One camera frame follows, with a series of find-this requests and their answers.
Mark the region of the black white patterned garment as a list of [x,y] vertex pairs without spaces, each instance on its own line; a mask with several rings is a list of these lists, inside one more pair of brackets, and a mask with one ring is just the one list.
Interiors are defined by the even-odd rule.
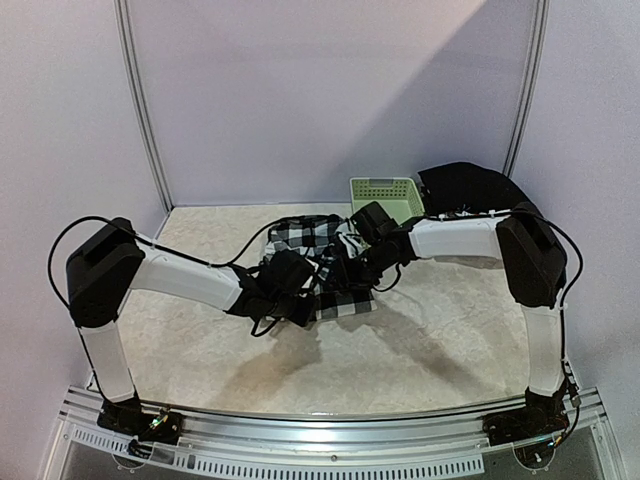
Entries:
[[365,249],[350,221],[336,214],[286,217],[266,234],[265,261],[279,251],[294,251],[309,261],[316,277],[307,283],[316,298],[315,318],[320,321],[366,314],[377,309],[369,288],[345,285],[339,263],[351,260]]

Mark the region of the black t-shirt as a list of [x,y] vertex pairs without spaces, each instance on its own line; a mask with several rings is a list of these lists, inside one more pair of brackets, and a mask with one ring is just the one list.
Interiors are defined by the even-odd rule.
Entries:
[[488,213],[511,210],[531,200],[507,176],[470,162],[454,162],[418,172],[425,212]]

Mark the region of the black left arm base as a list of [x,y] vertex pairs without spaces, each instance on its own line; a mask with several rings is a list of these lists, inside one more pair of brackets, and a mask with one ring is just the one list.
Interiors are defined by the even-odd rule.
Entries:
[[137,395],[122,402],[104,400],[97,425],[105,430],[135,437],[139,442],[177,445],[184,416],[168,408],[147,411]]

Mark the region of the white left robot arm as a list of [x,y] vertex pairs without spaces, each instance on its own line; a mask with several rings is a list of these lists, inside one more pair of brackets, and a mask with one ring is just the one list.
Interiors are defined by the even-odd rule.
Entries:
[[214,264],[139,235],[125,218],[103,219],[66,261],[67,308],[79,330],[99,391],[111,402],[111,419],[128,434],[148,426],[121,335],[121,306],[133,291],[150,291],[200,303],[260,323],[266,318],[305,327],[315,319],[309,287],[313,265],[292,251],[246,268]]

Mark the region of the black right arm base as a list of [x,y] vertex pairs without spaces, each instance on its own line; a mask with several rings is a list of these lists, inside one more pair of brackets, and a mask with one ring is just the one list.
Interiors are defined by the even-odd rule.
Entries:
[[[575,408],[575,418],[570,422],[565,410],[564,397],[569,394]],[[551,396],[525,390],[523,407],[485,415],[482,430],[489,443],[501,445],[561,432],[557,440],[551,442],[556,448],[575,430],[580,415],[578,387],[565,380]]]

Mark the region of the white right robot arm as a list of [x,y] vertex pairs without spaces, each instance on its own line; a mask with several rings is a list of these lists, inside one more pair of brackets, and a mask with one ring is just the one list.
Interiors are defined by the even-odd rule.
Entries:
[[445,257],[501,262],[509,292],[523,312],[529,352],[529,393],[540,396],[517,415],[517,427],[537,436],[556,417],[556,395],[565,382],[562,295],[567,254],[533,207],[479,214],[414,216],[398,223],[377,202],[351,217],[367,247],[350,267],[355,281],[372,286],[397,265]]

